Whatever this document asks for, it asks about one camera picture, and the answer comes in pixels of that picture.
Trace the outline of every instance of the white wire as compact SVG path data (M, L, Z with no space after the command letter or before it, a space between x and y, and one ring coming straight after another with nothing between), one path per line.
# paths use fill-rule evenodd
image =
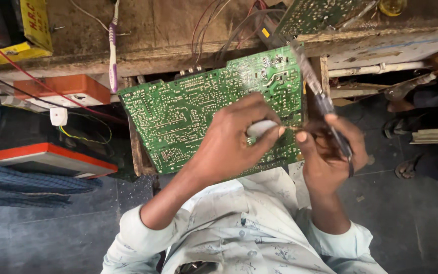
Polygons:
M231 2L231 0L228 0L228 2L226 2L226 3L222 6L222 8L216 13L216 16L214 16L214 18L212 18L212 20L216 19L216 17L219 15L219 13L221 13L222 9L223 9L223 8L224 8L229 2Z
M69 0L69 1L70 1L70 3L72 3L72 5L74 5L77 9L79 9L79 10L82 11L83 13L87 14L88 16L90 16L90 17L94 18L96 21L98 21L98 22L101 24L101 26L102 26L107 32L109 32L109 28L107 28L106 25L105 25L101 20L99 20L99 18L97 18L96 16L94 16L94 15L88 13L87 11L85 11L84 9L82 9L81 7L79 7L79 6L74 2L74 0ZM121 35L130 35L130 34L131 34L131 33L120 33L120 34L117 34L117 35L118 35L118 36L121 36Z

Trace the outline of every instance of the yellow box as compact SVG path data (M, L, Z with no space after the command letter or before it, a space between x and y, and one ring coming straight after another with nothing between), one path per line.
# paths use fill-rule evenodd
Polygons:
M48 28L45 0L21 0L21 16L27 42L2 48L1 51L13 61L51 56L52 39ZM0 65L8 63L0 55Z

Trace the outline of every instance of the red wire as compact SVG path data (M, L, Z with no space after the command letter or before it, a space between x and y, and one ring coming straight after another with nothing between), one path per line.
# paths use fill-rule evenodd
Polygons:
M251 12L252 12L252 8L254 7L254 5L256 5L257 2L259 2L260 9L264 10L264 9L267 9L267 8L268 8L268 6L266 5L266 3L265 3L263 0L256 0L256 1L253 2L251 8L250 8L249 11L248 11L248 15L247 15L246 17L248 17L248 16L251 14ZM243 44L243 42L246 41L246 40L248 40L249 38L251 38L251 37L252 37L252 36L258 31L258 29L259 29L259 27L256 28L256 30L255 30L251 35L249 35L246 39L241 39L241 37L242 37L242 35L243 35L243 31L244 31L244 29L242 29L241 32L240 32L240 35L238 36L238 41L239 41L239 43L238 43L238 45L236 46L236 49L240 49L240 47L241 47L241 45Z
M65 99L69 100L70 102L72 102L72 103L78 105L79 107L81 107L81 108L83 108L83 109L86 109L86 110L88 110L88 111L90 111L90 112L92 112L92 113L95 113L95 114L98 114L98 115L101 115L101 116L107 117L107 118L109 118L110 120L115 121L115 122L118 122L118 123L124 123L124 124L127 124L127 122L125 122L124 120L118 119L118 118L116 118L116 117L114 117L114 116L111 116L111 115L109 115L109 114L105 114L105 113L102 113L102 112L99 112L99 111L92 110L92 109L90 109L90 108L88 108L88 107L86 107L86 106L84 106L84 105L82 105L82 104L77 103L76 101L74 101L74 100L72 100L72 99L70 99L70 98L68 98L68 97L63 96L62 94L60 94L60 93L58 93L57 91L53 90L51 87L47 86L46 84L42 83L42 82L41 82L40 80L38 80L37 78L33 77L33 76L32 76L31 74L29 74L28 72L26 72L24 69L22 69L20 66L18 66L15 62L13 62L11 59L9 59L9 57L6 56L6 54L4 54L1 50L0 50L0 54L1 54L1 56L3 56L3 57L4 57L4 58L5 58L5 59L6 59L11 65L12 65L12 66L14 66L17 70L19 70L19 71L25 73L28 77L32 78L33 81L37 82L38 84L40 84L40 85L43 86L44 88L48 89L49 91L51 91L51 92L53 92L53 93L56 93L56 94L58 94L58 95L64 97Z
M204 17L204 15L205 15L205 13L207 12L207 10L208 10L208 9L211 7L211 5L212 5L214 2L216 2L216 1L217 1L217 0L212 1L212 2L207 6L207 8L205 8L204 13L202 13L202 15L200 16L200 18L198 19L197 24L195 25L194 32L192 33L192 44L190 45L190 50L191 50L191 52L192 52L192 55L194 54L194 36L195 36L195 32L197 31L198 24L199 24L200 21L202 20L202 17Z
M258 25L258 27L252 32L252 34L250 34L248 37L246 37L245 39L243 39L242 41L240 41L236 47L236 49L240 49L241 45L243 44L243 42L247 41L249 38L251 38L261 27L261 23Z

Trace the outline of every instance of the shirt sleeve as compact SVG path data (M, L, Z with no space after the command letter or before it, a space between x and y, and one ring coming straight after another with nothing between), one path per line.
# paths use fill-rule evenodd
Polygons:
M188 211L179 209L166 228L152 230L141 221L141 207L131 209L121 217L120 232L104 256L101 274L156 274L159 253L177 242L186 230Z
M309 244L336 273L386 274L386 271L371 257L369 244L373 235L362 225L351 221L349 230L340 235L320 231L311 218L311 209L297 211L295 221Z

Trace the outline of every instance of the blue checkered cloth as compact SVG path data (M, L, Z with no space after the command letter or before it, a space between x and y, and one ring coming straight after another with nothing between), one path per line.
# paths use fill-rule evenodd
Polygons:
M62 207L70 203L70 194L100 186L99 179L23 173L0 166L0 206Z

